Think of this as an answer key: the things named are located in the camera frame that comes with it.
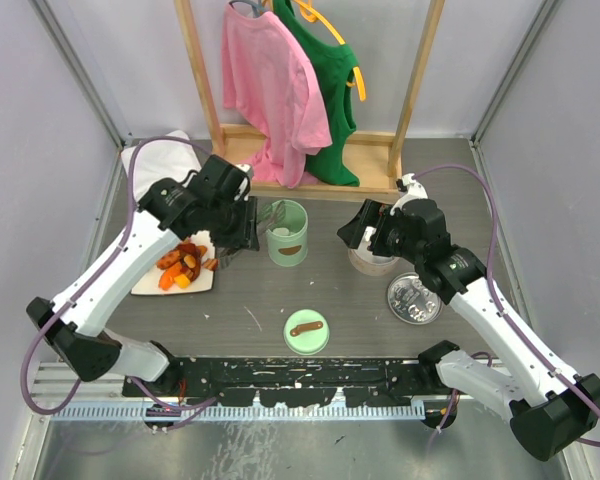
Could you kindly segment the orange salmon sushi piece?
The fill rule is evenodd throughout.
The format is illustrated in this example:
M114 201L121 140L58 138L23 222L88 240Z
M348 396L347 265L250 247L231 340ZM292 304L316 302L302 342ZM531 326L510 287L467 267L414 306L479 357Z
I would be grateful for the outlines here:
M180 274L181 269L179 267L164 270L159 279L158 287L163 291L169 290L175 284L175 278Z

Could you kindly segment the metal serving tongs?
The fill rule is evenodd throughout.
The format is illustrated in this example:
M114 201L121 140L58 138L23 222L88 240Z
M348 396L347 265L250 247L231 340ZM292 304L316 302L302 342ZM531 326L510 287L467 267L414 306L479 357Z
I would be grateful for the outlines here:
M267 230L279 225L285 218L285 201L279 200L262 205L257 213L256 234L261 238ZM232 261L242 253L242 249L222 249L217 259L218 271L226 269Z

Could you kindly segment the wooden clothes rack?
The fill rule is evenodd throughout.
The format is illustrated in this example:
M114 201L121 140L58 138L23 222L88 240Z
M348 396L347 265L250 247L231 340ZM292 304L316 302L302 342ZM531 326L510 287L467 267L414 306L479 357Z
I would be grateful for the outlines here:
M393 199L402 147L443 11L430 3L394 132L358 127L395 65L360 60L307 1L225 1L214 40L221 73L209 80L192 5L176 12L213 151L254 170L258 194Z

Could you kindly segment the white rice ball piece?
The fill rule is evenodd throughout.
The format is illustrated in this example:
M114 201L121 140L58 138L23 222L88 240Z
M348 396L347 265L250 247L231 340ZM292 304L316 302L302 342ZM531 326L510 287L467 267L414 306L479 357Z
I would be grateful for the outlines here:
M290 235L290 231L284 227L278 227L273 230L273 234L281 237L288 237Z

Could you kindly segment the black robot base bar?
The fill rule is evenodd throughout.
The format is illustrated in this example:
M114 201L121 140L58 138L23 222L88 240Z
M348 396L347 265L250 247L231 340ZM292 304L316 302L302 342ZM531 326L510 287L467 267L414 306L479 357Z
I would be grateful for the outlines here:
M188 404L215 398L227 407L266 408L331 404L338 393L345 406L409 406L416 396L451 393L431 363L403 358L179 357L169 391L145 387L157 397L182 395Z

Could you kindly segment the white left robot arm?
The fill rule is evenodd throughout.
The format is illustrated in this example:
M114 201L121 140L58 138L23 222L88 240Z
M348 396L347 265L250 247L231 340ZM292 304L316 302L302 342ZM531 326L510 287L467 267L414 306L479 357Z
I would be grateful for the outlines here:
M188 184L155 182L132 210L131 224L75 283L27 307L47 343L83 382L107 373L144 380L158 396L174 393L180 372L155 342L113 333L106 325L141 277L181 241L208 233L216 248L258 250L253 169L212 155Z

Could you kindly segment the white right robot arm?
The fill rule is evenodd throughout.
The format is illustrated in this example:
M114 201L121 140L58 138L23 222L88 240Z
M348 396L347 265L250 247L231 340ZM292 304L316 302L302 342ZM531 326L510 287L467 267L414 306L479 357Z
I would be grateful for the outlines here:
M600 421L600 378L579 375L541 342L482 262L452 242L435 201L411 198L391 206L365 200L337 235L350 249L368 235L373 255L411 263L422 284L463 317L508 369L500 374L441 342L421 356L427 362L418 370L424 390L439 394L450 387L471 395L498 413L541 461L586 440Z

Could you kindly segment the green t-shirt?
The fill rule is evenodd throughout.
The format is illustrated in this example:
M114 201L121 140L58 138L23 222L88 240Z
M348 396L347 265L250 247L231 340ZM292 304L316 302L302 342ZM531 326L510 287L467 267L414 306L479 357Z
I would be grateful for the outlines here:
M306 159L306 170L318 180L336 186L357 187L359 178L344 165L343 152L356 131L351 87L358 60L346 44L329 45L307 30L290 1L275 1L273 12L298 41L314 68L325 105L332 144Z

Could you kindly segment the white cloth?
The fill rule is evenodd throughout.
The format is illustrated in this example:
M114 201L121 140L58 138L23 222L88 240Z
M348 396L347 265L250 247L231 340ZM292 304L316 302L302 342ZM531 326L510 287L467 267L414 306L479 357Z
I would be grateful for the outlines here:
M150 186L163 178L183 181L190 170L199 171L200 161L189 144L156 141L143 147L134 167L133 197L136 203Z

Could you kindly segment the grey clothes hanger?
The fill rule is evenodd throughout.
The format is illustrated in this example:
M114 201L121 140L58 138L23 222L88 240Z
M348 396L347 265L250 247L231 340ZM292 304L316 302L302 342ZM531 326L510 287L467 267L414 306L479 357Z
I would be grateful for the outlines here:
M253 18L261 17L271 10L267 0L230 0L228 4L232 8L235 8L237 5L247 5L251 10L251 16Z

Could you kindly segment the mint green tin canister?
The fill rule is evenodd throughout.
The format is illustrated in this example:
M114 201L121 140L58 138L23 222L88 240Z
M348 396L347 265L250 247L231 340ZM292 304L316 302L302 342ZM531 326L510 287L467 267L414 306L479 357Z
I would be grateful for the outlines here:
M271 230L265 232L270 259L281 267L295 267L302 263L308 254L308 214L305 208L289 199L285 201L285 218ZM288 237L273 234L278 227L290 231Z

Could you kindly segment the round silver tin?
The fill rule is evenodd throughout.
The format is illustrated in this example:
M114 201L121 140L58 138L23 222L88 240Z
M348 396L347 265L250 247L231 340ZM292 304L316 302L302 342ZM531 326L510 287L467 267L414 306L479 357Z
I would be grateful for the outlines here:
M374 277L390 273L399 261L395 257L375 256L366 249L350 249L348 258L353 267L360 273Z

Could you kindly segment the left aluminium frame post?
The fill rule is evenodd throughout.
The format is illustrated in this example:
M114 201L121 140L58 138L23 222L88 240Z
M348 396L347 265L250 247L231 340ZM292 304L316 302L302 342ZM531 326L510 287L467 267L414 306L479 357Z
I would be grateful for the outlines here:
M76 80L96 118L114 145L122 149L133 138L133 134L128 131L119 108L106 89L107 85L97 62L89 58L88 47L80 45L79 28L75 27L76 33L72 39L69 30L58 18L51 1L29 1L29 5Z

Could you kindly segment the mint green canister lid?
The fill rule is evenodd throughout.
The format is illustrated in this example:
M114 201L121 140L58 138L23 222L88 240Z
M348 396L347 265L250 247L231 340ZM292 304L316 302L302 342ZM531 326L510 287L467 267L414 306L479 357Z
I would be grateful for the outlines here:
M329 338L330 328L326 318L311 309L292 313L283 328L287 347L299 355L316 355L327 346Z

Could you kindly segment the pink t-shirt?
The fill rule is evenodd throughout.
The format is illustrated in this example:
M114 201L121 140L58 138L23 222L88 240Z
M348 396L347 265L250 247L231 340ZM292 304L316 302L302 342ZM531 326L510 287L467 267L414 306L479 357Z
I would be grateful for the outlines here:
M223 106L265 136L243 162L255 181L316 184L306 159L332 144L317 77L304 50L272 12L247 17L230 5L222 27Z

